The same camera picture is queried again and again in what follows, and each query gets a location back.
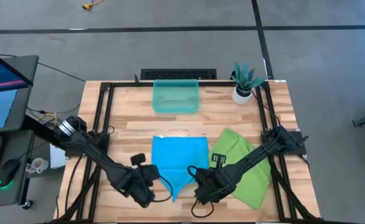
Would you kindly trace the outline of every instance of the desk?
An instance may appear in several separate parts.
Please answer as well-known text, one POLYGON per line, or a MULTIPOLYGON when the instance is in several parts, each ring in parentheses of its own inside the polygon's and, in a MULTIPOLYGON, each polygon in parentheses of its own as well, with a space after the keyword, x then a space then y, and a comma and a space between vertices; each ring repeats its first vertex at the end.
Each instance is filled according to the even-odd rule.
MULTIPOLYGON (((100 81, 86 82, 79 116, 93 126, 97 106, 100 81)), ((151 163, 151 148, 154 135, 163 136, 206 136, 209 149, 216 142, 225 128, 237 131, 253 145, 261 143, 262 124, 260 112, 255 98, 245 105, 232 101, 232 86, 199 87, 200 108, 194 114, 156 114, 151 106, 152 87, 118 87, 113 94, 110 123, 115 132, 110 136, 108 155, 116 162, 130 165, 130 157, 137 153, 145 153, 147 163, 151 163)), ((287 129, 297 129, 295 114, 290 100, 286 82, 270 81, 270 89, 275 112, 287 129)), ((100 125, 105 114, 106 100, 103 102, 100 125)), ((67 161, 64 178, 59 193, 60 216, 64 213, 65 195, 70 176, 77 158, 67 161)), ((298 156, 286 156, 287 168, 292 190, 304 206, 315 216, 319 216, 317 202, 307 165, 298 156)), ((82 186, 85 159, 82 159, 73 178, 69 205, 74 201, 82 186)), ((163 203, 151 203, 148 208, 141 208, 131 197, 124 198, 114 190, 105 173, 102 172, 95 210, 95 222, 271 222, 278 220, 277 207, 272 189, 268 189, 262 207, 254 210, 241 201, 228 196, 214 204, 214 213, 207 218, 194 218, 191 207, 195 202, 196 184, 187 185, 178 199, 163 203)), ((156 198, 166 198, 169 192, 158 180, 153 187, 156 198)), ((87 195, 83 218, 88 215, 91 192, 87 195)), ((282 191, 285 216, 289 217, 287 200, 282 191)), ((196 207, 197 215, 205 215, 210 205, 196 207)))
MULTIPOLYGON (((38 56, 30 55, 4 58, 4 61, 21 72, 26 78, 34 81, 37 63, 39 61, 38 56)), ((28 176, 25 172, 26 163, 32 154, 31 152, 27 152, 32 149, 35 132, 37 132, 38 128, 40 128, 40 124, 37 121, 34 121, 34 119, 25 115, 30 93, 31 88, 17 90, 6 123, 3 128, 0 128, 0 135, 4 137, 4 147, 2 149, 3 155, 0 167, 6 161, 10 159, 17 159, 20 155, 25 153, 19 159, 20 164, 11 184, 7 188, 0 189, 0 206, 12 205, 15 203, 18 203, 18 205, 24 205, 26 202, 27 188, 29 186, 29 178, 35 177, 34 175, 28 176)), ((43 174, 36 175, 36 177, 50 175, 50 173, 51 172, 44 171, 43 174)))

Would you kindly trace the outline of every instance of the wooden table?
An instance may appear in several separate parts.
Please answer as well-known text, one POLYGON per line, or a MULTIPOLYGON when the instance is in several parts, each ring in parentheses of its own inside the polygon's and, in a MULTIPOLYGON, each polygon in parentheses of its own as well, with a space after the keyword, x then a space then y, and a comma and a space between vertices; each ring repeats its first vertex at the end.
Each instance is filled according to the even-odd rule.
MULTIPOLYGON (((287 129, 297 129, 295 113, 285 81, 269 81, 273 104, 282 125, 287 129)), ((79 116, 92 128, 101 81, 86 82, 79 116)), ((147 163, 151 163, 152 140, 154 135, 163 136, 205 136, 212 148, 225 128, 230 128, 246 137, 258 146, 262 124, 257 101, 252 97, 245 105, 232 101, 231 86, 202 86, 200 91, 200 108, 194 114, 156 114, 152 109, 152 87, 117 87, 113 95, 110 125, 115 132, 110 136, 108 155, 116 162, 131 165, 130 157, 145 153, 147 163)), ((105 113, 107 93, 104 97, 102 117, 105 113)), ((60 216, 64 213, 65 194, 70 176, 77 158, 67 161, 62 186, 59 193, 60 216)), ((318 206, 311 183, 307 165, 298 156, 286 156, 292 190, 315 216, 319 216, 318 206)), ((69 206, 74 201, 82 186, 85 159, 77 167, 69 196, 69 206)), ((228 196, 220 203, 214 204, 214 213, 203 219, 191 215, 195 202, 196 184, 187 185, 173 203, 151 203, 148 208, 141 208, 131 197, 124 198, 114 190, 102 171, 95 211, 95 222, 255 222, 277 221, 278 213, 272 184, 268 188, 265 200, 259 210, 254 210, 233 196, 228 196)), ((156 198, 166 198, 169 192, 156 180, 153 187, 156 198)), ((88 216, 91 192, 87 195, 85 212, 88 216)), ((285 193, 282 190, 285 216, 289 209, 285 193)), ((205 215, 211 210, 209 204, 197 205, 196 214, 205 215)))

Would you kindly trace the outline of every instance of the concrete floor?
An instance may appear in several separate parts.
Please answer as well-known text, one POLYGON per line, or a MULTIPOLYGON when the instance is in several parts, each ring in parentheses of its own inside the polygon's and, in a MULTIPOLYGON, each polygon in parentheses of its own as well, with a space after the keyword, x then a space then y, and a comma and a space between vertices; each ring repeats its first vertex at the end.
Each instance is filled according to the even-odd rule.
MULTIPOLYGON (((1 29, 161 26, 255 26, 245 0, 0 0, 1 29)), ((365 25, 365 1, 261 0, 263 26, 365 25)), ((286 79, 306 142, 322 217, 365 223, 365 30, 265 31, 275 79, 286 79)), ((84 80, 131 80, 141 68, 216 68, 228 78, 233 61, 265 75, 257 31, 0 34, 0 54, 40 61, 84 80)), ((29 106, 65 111, 80 102, 83 83, 39 67, 29 106)), ((28 211, 0 207, 0 223, 50 220, 61 175, 33 179, 28 211)))

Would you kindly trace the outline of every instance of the teal plastic container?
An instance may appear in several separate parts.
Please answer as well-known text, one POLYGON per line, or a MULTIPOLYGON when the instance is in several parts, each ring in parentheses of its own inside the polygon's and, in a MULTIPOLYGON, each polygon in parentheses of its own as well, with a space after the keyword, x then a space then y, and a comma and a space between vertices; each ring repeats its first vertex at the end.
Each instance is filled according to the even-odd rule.
POLYGON ((157 113, 195 113, 199 109, 197 80, 155 80, 152 107, 157 113))

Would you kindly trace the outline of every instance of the computer mouse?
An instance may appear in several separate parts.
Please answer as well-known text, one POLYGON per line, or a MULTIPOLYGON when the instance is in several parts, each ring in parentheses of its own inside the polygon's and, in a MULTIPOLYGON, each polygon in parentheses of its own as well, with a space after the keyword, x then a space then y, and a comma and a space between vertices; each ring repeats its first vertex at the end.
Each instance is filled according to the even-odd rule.
POLYGON ((10 159, 0 167, 0 187, 5 187, 12 181, 18 167, 17 159, 10 159))

